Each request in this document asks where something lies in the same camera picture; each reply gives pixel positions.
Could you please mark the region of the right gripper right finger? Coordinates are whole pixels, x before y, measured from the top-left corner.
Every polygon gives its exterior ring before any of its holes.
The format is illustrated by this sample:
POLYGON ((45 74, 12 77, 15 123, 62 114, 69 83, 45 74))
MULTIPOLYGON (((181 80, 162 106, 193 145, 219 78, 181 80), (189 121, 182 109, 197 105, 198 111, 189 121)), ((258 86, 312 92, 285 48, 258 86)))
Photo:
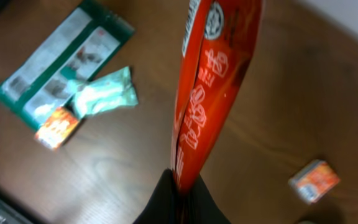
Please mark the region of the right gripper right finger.
POLYGON ((204 180, 199 175, 188 194, 188 223, 231 224, 216 205, 204 180))

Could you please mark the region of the red white packet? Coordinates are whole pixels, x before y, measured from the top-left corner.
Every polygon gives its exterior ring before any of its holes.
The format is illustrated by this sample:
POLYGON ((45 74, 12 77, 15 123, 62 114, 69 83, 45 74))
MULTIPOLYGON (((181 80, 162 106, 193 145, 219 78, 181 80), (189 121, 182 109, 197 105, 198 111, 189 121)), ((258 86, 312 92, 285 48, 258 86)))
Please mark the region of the red white packet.
POLYGON ((263 0, 190 1, 175 98, 171 167, 178 193, 193 187, 252 60, 263 0))

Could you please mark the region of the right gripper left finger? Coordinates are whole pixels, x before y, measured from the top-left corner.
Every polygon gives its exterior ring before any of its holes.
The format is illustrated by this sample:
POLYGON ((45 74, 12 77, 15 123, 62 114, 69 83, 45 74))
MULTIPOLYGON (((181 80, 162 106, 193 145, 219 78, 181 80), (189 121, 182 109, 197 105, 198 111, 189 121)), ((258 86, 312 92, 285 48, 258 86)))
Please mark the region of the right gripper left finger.
POLYGON ((134 224, 174 224, 176 223, 176 190, 173 172, 165 169, 147 202, 147 205, 135 219, 134 224))

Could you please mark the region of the teal white snack pouch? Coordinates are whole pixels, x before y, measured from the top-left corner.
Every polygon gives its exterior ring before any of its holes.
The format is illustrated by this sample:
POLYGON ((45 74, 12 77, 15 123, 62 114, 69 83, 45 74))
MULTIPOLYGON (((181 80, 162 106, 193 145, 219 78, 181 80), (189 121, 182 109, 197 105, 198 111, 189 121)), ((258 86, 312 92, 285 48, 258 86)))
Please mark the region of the teal white snack pouch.
POLYGON ((129 67, 92 82, 70 80, 68 89, 73 94, 71 107, 80 119, 118 108, 134 107, 139 103, 129 67))

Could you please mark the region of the orange juice carton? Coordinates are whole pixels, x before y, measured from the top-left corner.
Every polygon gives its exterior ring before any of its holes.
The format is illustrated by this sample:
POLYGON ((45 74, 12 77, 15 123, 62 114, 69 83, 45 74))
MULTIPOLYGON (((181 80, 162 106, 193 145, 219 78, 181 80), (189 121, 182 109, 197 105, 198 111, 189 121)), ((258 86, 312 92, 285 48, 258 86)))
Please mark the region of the orange juice carton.
POLYGON ((59 107, 41 125, 34 138, 46 148, 56 151, 74 133, 80 121, 70 110, 59 107))
POLYGON ((324 160, 315 159, 299 170, 288 184, 307 204, 316 203, 340 183, 339 176, 324 160))

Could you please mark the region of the green sponge pack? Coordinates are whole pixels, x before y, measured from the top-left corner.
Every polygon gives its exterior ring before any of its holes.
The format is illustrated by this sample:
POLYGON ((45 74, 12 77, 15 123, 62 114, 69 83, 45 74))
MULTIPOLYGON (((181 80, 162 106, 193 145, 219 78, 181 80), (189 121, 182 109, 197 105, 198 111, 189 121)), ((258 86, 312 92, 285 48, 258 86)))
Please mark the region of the green sponge pack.
POLYGON ((82 1, 0 84, 0 102, 38 130, 71 100, 68 82, 93 79, 133 33, 129 23, 102 4, 82 1))

